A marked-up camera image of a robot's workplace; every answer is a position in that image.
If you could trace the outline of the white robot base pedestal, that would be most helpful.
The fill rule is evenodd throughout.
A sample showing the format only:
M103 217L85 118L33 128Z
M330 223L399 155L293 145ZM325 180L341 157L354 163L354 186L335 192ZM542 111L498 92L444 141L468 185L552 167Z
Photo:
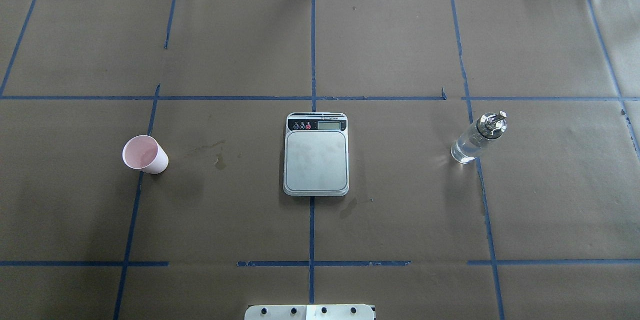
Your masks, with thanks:
M368 304L250 306L245 320L375 320L375 306Z

